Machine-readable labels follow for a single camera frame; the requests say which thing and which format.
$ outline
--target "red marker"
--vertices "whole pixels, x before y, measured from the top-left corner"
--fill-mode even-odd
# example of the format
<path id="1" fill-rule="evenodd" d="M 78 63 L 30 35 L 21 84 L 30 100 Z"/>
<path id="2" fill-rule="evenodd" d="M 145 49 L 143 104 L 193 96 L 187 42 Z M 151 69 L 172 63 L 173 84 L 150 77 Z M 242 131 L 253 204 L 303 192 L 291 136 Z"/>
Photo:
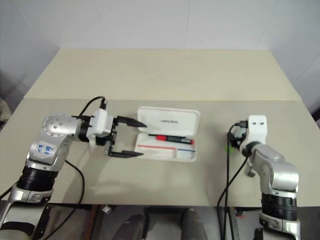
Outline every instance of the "red marker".
<path id="1" fill-rule="evenodd" d="M 194 144 L 195 141 L 181 136 L 156 135 L 155 138 L 160 141 L 174 142 L 180 144 Z"/>

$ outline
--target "table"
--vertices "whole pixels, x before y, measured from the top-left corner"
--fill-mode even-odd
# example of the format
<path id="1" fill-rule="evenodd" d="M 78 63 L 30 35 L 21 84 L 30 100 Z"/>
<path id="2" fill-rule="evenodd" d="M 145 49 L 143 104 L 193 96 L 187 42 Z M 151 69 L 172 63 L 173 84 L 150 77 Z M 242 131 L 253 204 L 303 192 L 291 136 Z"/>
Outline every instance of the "table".
<path id="1" fill-rule="evenodd" d="M 196 135 L 198 157 L 194 163 L 121 159 L 104 156 L 103 147 L 90 151 L 88 144 L 74 142 L 68 160 L 85 175 L 84 204 L 215 206 L 225 186 L 226 132 L 234 122 L 245 120 L 248 115 L 264 114 L 268 123 L 267 143 L 299 172 L 298 205 L 320 206 L 316 191 L 320 131 L 268 51 L 119 50 L 120 56 L 116 58 L 117 52 L 63 49 L 58 53 L 0 134 L 0 192 L 21 175 L 29 147 L 37 138 L 45 116 L 54 112 L 77 114 L 89 98 L 104 95 L 109 99 L 108 112 L 113 116 L 135 118 L 140 106 L 198 110 L 201 114 Z M 153 68 L 145 68 L 141 59 L 134 61 L 137 55 Z M 122 65 L 121 58 L 126 59 Z M 174 59 L 180 61 L 175 65 Z M 207 61 L 216 65 L 206 65 L 203 73 L 200 69 L 204 69 Z M 113 65 L 109 68 L 102 62 Z M 128 82 L 130 68 L 134 84 Z M 189 76 L 197 72 L 199 86 L 195 91 L 193 77 Z M 181 85 L 179 74 L 184 80 L 189 77 L 185 85 Z M 170 83 L 170 87 L 160 87 L 157 80 L 162 78 L 162 84 Z M 124 90 L 116 94 L 115 90 L 121 87 Z M 97 105 L 92 105 L 88 113 Z M 118 133 L 115 150 L 133 150 L 139 131 L 121 125 Z M 232 153 L 230 172 L 234 173 L 243 160 L 239 152 Z M 241 173 L 230 188 L 229 205 L 259 207 L 259 185 L 258 177 L 249 178 Z M 80 177 L 65 164 L 56 178 L 51 202 L 76 203 L 80 187 Z"/>

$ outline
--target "blue line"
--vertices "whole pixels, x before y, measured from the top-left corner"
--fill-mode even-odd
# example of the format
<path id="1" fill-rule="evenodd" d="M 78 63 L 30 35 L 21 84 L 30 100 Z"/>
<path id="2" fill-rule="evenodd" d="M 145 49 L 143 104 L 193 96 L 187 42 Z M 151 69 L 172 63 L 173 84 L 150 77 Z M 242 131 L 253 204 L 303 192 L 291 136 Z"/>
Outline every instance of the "blue line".
<path id="1" fill-rule="evenodd" d="M 180 150 L 180 151 L 189 151 L 189 152 L 195 152 L 195 151 L 196 151 L 196 150 L 182 149 L 182 148 L 178 148 L 177 150 Z"/>

